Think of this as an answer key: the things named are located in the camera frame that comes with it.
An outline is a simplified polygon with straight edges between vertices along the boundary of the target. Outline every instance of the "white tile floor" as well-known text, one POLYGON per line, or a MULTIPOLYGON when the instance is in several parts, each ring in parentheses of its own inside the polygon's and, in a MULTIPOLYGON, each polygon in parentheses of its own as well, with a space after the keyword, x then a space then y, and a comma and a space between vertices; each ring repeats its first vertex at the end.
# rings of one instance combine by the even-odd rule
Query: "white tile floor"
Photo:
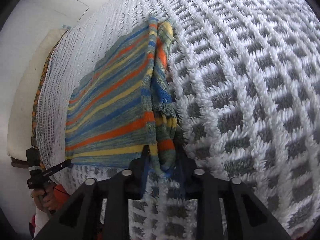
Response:
POLYGON ((8 120, 15 91, 32 54, 50 29, 75 26, 108 0, 21 0, 0 32, 0 206, 14 229, 28 235, 35 210, 28 170, 11 167, 6 154, 8 120))

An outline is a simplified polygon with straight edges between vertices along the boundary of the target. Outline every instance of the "striped sweater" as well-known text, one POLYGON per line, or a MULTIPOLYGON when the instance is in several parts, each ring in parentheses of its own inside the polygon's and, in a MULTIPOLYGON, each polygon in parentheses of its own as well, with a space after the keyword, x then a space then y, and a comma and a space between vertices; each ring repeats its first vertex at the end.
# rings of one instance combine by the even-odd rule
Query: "striped sweater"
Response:
POLYGON ((165 80, 172 24, 148 21, 117 40, 69 101, 66 158, 127 168, 149 146, 152 168, 169 175, 177 118, 165 80))

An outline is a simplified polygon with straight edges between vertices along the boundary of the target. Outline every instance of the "white knit fabric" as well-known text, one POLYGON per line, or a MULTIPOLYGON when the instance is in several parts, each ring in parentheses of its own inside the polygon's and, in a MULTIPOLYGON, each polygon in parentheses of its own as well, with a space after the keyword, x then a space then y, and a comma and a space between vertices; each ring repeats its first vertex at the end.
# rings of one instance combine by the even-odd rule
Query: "white knit fabric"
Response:
MULTIPOLYGON (((241 178, 293 238, 310 230, 320 201, 320 23, 305 0, 110 0, 52 54, 37 112, 45 165, 64 160, 73 89, 149 13, 174 23, 168 77, 189 156, 216 177, 241 178)), ((55 177, 72 193, 116 172, 74 166, 55 177)), ((194 239, 196 202, 173 199, 177 187, 148 179, 144 200, 130 202, 132 239, 194 239)))

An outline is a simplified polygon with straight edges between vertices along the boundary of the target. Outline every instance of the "patterned fabric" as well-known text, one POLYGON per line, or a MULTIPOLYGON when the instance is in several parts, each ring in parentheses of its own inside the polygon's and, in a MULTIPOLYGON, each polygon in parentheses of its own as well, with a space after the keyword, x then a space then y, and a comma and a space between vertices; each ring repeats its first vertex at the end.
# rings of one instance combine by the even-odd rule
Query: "patterned fabric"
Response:
MULTIPOLYGON (((302 236, 320 215, 320 22, 305 0, 109 0, 53 53, 37 119, 46 165, 65 158, 80 79, 150 13, 174 24, 169 87, 187 154, 217 177, 239 177, 293 239, 302 236)), ((115 172, 74 165, 55 177, 73 192, 115 172)), ((130 206, 132 239, 195 238, 196 201, 175 199, 177 187, 149 178, 130 206)))
POLYGON ((70 98, 66 158, 74 164, 127 168, 149 146, 157 174, 175 161, 177 124, 165 80, 170 21, 154 17, 118 39, 70 98))
POLYGON ((52 48, 52 50, 50 51, 49 55, 47 56, 45 63, 44 63, 44 67, 43 67, 43 71, 41 74, 41 79, 39 82, 39 86, 38 86, 38 90, 36 92, 36 98, 35 101, 33 103, 33 110, 32 110, 32 136, 36 136, 36 126, 37 126, 37 121, 36 121, 36 114, 37 114, 37 107, 38 107, 38 100, 39 100, 39 96, 40 96, 40 92, 45 80, 45 76, 47 75, 47 70, 48 70, 48 65, 50 62, 50 58, 51 55, 53 53, 53 51, 55 50, 55 48, 57 47, 57 45, 59 44, 60 40, 57 42, 57 44, 52 48))

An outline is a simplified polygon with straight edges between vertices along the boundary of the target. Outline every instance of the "metal bolt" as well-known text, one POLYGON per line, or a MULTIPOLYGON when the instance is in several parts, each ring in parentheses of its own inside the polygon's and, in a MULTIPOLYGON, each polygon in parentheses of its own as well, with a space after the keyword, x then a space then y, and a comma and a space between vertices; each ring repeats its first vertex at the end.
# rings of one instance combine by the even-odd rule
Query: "metal bolt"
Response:
POLYGON ((203 174, 204 174, 204 170, 203 170, 203 169, 195 169, 195 170, 194 170, 194 173, 195 173, 196 175, 203 175, 203 174))
POLYGON ((91 185, 95 184, 95 182, 96 182, 95 179, 90 178, 85 181, 85 184, 88 186, 91 186, 91 185))
POLYGON ((121 174, 122 174, 123 176, 130 176, 130 175, 132 174, 132 171, 131 171, 131 170, 123 170, 123 171, 121 172, 121 174))
POLYGON ((241 179, 239 179, 239 178, 237 178, 237 177, 233 177, 233 178, 231 178, 231 182, 232 182, 233 184, 238 185, 238 184, 241 183, 241 179))

